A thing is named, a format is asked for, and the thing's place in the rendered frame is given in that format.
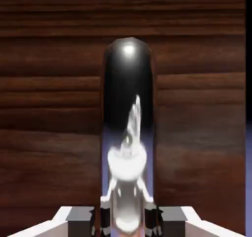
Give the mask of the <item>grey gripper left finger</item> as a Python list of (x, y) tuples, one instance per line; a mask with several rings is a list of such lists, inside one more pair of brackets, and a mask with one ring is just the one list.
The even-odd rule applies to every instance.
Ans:
[(94, 207), (60, 207), (51, 220), (8, 237), (95, 237)]

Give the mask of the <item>dark wood cabinet door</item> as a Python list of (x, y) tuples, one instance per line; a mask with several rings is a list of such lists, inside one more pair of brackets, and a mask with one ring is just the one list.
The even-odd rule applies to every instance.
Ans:
[(0, 237), (99, 199), (103, 54), (155, 57), (155, 200), (245, 233), (245, 0), (0, 0)]

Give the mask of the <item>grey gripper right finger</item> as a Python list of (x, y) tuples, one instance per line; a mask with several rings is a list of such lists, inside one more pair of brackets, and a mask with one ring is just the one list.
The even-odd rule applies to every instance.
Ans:
[(202, 220), (193, 207), (160, 207), (158, 237), (244, 237)]

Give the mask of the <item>shiny dark curved metal handle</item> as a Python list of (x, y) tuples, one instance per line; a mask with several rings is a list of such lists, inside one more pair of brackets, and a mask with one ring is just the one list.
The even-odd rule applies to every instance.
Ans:
[(155, 72), (147, 43), (120, 38), (101, 77), (99, 237), (156, 237)]

